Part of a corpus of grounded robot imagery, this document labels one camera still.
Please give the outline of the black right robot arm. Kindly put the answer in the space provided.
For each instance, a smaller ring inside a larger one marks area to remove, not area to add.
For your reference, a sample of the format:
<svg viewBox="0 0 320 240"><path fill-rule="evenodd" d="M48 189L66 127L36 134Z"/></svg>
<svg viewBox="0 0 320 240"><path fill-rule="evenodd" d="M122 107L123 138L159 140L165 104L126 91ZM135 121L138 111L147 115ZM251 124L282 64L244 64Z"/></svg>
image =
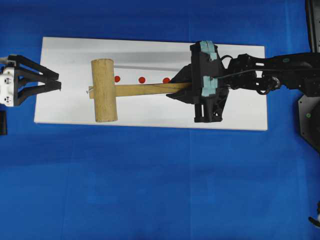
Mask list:
<svg viewBox="0 0 320 240"><path fill-rule="evenodd" d="M172 79L172 84L190 86L167 97L194 105L196 123L221 122L230 90L245 89L267 95L286 86L307 97L320 95L320 54L318 52L258 58L240 54L219 56L211 41L190 46L191 62Z"/></svg>

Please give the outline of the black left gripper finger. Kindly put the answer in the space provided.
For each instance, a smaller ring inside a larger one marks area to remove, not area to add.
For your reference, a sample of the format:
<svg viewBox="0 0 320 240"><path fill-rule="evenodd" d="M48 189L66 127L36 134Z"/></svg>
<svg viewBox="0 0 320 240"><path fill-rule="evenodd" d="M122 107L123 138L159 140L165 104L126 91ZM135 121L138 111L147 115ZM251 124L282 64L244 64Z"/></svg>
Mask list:
<svg viewBox="0 0 320 240"><path fill-rule="evenodd" d="M47 93L55 90L61 90L62 83L56 80L48 81L43 85L24 87L22 90L14 94L14 105L21 105L27 98Z"/></svg>
<svg viewBox="0 0 320 240"><path fill-rule="evenodd" d="M58 73L22 55L9 55L7 66L14 68L14 75L18 79L30 80L31 82L57 82L59 79Z"/></svg>

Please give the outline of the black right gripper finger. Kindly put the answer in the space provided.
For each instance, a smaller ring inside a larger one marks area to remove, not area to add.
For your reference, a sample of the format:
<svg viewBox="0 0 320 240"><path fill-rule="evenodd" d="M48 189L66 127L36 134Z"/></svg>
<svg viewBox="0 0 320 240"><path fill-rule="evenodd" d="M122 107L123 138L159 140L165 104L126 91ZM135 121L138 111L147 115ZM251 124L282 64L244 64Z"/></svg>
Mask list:
<svg viewBox="0 0 320 240"><path fill-rule="evenodd" d="M171 80L170 83L191 83L192 82L192 64L184 66Z"/></svg>
<svg viewBox="0 0 320 240"><path fill-rule="evenodd" d="M168 93L168 94L166 94L166 96L168 98L183 102L185 104L192 104L192 105L195 104L192 87L187 87L187 88L181 89L181 90L179 90L177 92L173 92L173 93Z"/></svg>

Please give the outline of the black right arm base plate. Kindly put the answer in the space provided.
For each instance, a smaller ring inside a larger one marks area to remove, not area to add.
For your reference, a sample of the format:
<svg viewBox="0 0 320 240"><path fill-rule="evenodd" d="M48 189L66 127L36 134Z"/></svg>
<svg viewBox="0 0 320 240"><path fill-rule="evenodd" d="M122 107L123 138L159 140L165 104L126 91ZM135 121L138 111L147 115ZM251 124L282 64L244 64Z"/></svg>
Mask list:
<svg viewBox="0 0 320 240"><path fill-rule="evenodd" d="M320 153L320 97L303 95L298 100L301 137Z"/></svg>

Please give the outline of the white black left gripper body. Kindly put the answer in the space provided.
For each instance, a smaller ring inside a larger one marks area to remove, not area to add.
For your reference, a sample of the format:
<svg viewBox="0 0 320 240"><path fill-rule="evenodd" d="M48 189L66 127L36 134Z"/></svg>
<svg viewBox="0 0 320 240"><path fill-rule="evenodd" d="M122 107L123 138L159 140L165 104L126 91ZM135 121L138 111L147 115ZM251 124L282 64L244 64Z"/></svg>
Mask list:
<svg viewBox="0 0 320 240"><path fill-rule="evenodd" d="M18 57L0 58L0 103L7 107L17 107L18 100Z"/></svg>

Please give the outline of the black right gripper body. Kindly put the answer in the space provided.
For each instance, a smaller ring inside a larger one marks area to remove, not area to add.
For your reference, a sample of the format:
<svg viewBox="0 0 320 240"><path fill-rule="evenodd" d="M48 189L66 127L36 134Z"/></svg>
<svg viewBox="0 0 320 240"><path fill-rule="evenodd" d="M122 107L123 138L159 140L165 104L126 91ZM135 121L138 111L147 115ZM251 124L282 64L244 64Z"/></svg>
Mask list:
<svg viewBox="0 0 320 240"><path fill-rule="evenodd" d="M198 41L190 46L192 103L196 123L222 121L222 114L229 94L221 77L225 68L212 41Z"/></svg>

